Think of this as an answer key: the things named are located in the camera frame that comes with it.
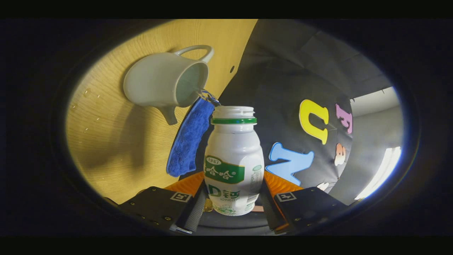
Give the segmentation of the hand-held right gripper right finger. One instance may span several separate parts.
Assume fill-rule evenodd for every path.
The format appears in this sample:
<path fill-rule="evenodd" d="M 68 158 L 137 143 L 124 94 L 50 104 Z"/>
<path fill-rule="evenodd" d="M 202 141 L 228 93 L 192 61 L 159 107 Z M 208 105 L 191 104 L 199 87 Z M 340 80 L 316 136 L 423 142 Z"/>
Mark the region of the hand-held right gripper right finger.
<path fill-rule="evenodd" d="M 273 232 L 309 232 L 347 213 L 349 207 L 317 187 L 302 188 L 265 171 L 260 198 Z"/>

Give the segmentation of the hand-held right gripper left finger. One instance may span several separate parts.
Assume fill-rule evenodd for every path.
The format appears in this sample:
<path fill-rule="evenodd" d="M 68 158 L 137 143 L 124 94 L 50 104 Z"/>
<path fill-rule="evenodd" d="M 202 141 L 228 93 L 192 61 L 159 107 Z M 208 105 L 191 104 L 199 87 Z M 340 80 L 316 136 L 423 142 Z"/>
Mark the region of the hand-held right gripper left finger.
<path fill-rule="evenodd" d="M 149 187 L 119 208 L 164 233 L 194 233 L 201 220 L 207 189 L 198 172 L 168 187 Z"/>

